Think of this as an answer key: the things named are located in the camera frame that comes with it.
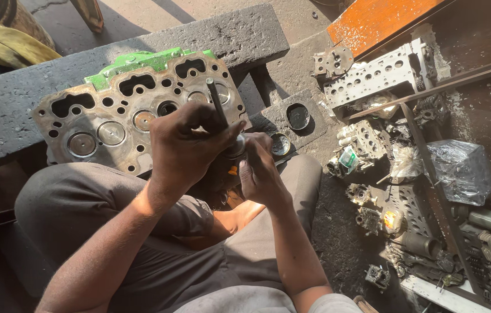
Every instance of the label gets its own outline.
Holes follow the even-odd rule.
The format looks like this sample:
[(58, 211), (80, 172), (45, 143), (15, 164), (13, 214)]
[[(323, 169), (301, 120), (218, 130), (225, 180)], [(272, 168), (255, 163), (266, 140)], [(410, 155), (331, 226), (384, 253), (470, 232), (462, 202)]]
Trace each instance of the label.
[(360, 159), (358, 159), (352, 147), (347, 146), (346, 148), (344, 148), (344, 152), (340, 156), (339, 162), (348, 168), (348, 174), (350, 174), (360, 163)]
[(385, 216), (383, 217), (383, 221), (385, 223), (385, 226), (389, 229), (393, 229), (394, 227), (394, 220), (396, 219), (396, 214), (391, 211), (387, 211), (385, 213)]

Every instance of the orange wooden board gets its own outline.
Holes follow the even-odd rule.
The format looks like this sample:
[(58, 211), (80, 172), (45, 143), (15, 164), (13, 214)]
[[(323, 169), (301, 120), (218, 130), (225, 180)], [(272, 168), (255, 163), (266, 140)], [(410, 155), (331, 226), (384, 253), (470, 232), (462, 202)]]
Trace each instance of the orange wooden board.
[(443, 1), (356, 0), (327, 32), (335, 45), (348, 47), (357, 57)]

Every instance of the hand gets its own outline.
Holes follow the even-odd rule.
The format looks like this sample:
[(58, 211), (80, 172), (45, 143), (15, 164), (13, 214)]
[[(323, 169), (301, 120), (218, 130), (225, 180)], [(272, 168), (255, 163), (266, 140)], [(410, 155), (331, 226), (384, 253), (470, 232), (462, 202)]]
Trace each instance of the hand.
[(244, 196), (266, 205), (273, 212), (292, 207), (292, 196), (284, 186), (270, 154), (272, 139), (264, 134), (249, 137), (245, 141), (247, 160), (240, 162)]
[(207, 172), (214, 158), (233, 144), (245, 121), (221, 129), (212, 104), (191, 101), (152, 121), (152, 174), (149, 199), (172, 206)]

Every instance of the dark trousers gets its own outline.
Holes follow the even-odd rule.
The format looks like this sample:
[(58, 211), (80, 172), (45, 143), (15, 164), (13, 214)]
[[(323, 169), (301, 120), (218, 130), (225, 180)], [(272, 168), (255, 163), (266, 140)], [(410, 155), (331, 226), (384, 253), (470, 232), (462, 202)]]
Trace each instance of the dark trousers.
[[(278, 169), (311, 237), (321, 165), (312, 157), (297, 155)], [(60, 266), (124, 209), (145, 183), (98, 164), (55, 165), (29, 179), (16, 201), (16, 217), (45, 258)], [(190, 251), (174, 238), (206, 236), (212, 227), (208, 205), (183, 196), (160, 218), (139, 250), (109, 311), (172, 312), (199, 296), (236, 285), (282, 289), (267, 210), (235, 235), (202, 251)]]

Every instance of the cloth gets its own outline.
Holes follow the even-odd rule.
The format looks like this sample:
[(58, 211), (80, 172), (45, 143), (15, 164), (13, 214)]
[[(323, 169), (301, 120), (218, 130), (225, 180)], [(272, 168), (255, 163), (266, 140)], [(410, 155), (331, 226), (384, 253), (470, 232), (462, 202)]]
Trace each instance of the cloth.
[[(175, 313), (296, 313), (285, 292), (269, 287), (234, 286), (215, 291), (182, 306)], [(308, 313), (359, 313), (345, 295), (329, 294), (317, 299)]]
[(59, 57), (60, 54), (28, 34), (0, 24), (0, 65), (26, 68)]
[[(321, 165), (297, 155), (278, 166), (307, 236), (321, 181)], [(34, 174), (15, 204), (22, 230), (44, 258), (60, 266), (103, 224), (126, 207), (146, 181), (92, 163), (54, 165)], [(183, 196), (160, 218), (137, 253), (109, 312), (174, 312), (187, 302), (239, 285), (283, 290), (270, 215), (263, 210), (217, 245), (189, 251), (173, 236), (203, 236), (213, 227), (211, 209)]]

